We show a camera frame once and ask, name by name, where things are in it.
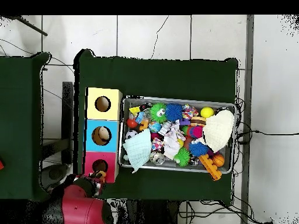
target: light blue cloth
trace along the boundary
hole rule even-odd
[[[150,158],[152,148],[150,130],[147,128],[136,136],[126,139],[123,147],[134,169],[132,173],[135,173],[140,167],[146,164]]]

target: white ball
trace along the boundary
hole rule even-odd
[[[126,139],[130,139],[130,138],[136,136],[137,134],[138,134],[137,131],[132,129],[126,133]]]

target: green tablecloth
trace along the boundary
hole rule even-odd
[[[30,58],[0,57],[0,199],[42,201],[41,158],[42,66],[48,53]]]
[[[163,97],[233,103],[238,62],[142,60],[97,58],[80,51],[74,61],[75,97],[79,99],[78,143],[83,147],[85,88],[119,89],[123,95]],[[82,161],[82,148],[78,160]],[[81,172],[81,162],[76,164]],[[107,184],[102,198],[222,200],[230,203],[231,173],[212,181],[207,173],[120,168],[114,184]]]

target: gray plastic bin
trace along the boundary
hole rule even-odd
[[[203,107],[211,107],[213,109],[218,109],[220,107],[227,107],[234,115],[234,127],[232,130],[232,135],[227,145],[222,148],[219,152],[223,155],[225,162],[222,167],[219,168],[219,171],[222,174],[229,173],[232,170],[232,165],[234,162],[234,146],[235,146],[235,123],[237,118],[237,108],[234,104],[231,103],[218,103],[218,102],[209,102],[209,101],[195,101],[195,100],[177,100],[177,99],[165,99],[165,98],[153,98],[153,97],[134,97],[127,96],[121,102],[121,111],[122,119],[120,122],[120,138],[119,138],[119,164],[123,167],[131,167],[128,161],[123,159],[123,156],[126,154],[122,144],[125,140],[125,135],[129,130],[129,127],[126,124],[126,120],[129,117],[129,108],[140,106],[145,102],[155,103],[177,103],[177,104],[189,104],[192,107],[195,107],[199,112]],[[185,167],[180,167],[173,160],[169,160],[167,157],[163,165],[157,166],[152,162],[148,161],[145,165],[141,167],[142,169],[160,169],[160,170],[172,170],[172,171],[183,171],[183,172],[198,172],[198,173],[207,173],[207,170],[203,165],[191,166],[187,165]]]

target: yellow box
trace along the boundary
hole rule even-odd
[[[118,89],[86,88],[87,119],[119,120],[122,96],[123,94]]]

